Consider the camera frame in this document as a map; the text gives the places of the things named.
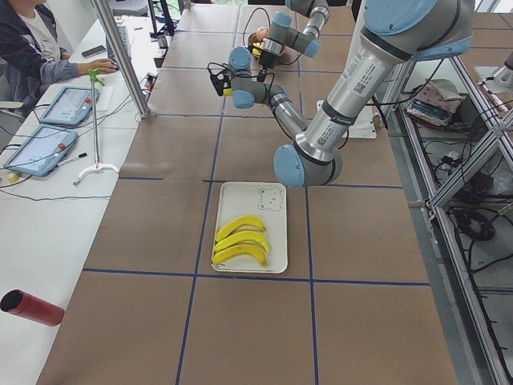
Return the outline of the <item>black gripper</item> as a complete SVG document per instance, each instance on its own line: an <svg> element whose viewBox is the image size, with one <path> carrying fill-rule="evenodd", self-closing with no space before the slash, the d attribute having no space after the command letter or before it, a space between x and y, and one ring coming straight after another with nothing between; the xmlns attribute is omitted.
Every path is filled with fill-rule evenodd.
<svg viewBox="0 0 513 385"><path fill-rule="evenodd" d="M273 69L277 64L278 59L279 55L274 52L262 50L258 58L258 63L263 69Z"/></svg>

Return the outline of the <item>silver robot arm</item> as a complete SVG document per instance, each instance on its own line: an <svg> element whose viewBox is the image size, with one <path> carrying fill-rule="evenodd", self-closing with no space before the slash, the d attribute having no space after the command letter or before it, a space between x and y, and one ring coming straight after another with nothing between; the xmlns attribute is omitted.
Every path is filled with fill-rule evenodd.
<svg viewBox="0 0 513 385"><path fill-rule="evenodd" d="M314 57L320 48L320 32L329 20L329 5L325 0L315 1L286 1L285 5L292 11L308 17L309 20L303 31L291 27L291 17L281 11L275 13L269 33L264 39L258 63L264 69L276 66L281 50L285 47Z"/></svg>
<svg viewBox="0 0 513 385"><path fill-rule="evenodd" d="M357 50L312 120L294 107L283 87L252 78L248 48L234 47L229 54L234 106L267 105L293 139L273 158L275 175L288 188L328 184L340 175L339 140L395 66L460 55L471 44L472 1L368 1L360 11Z"/></svg>

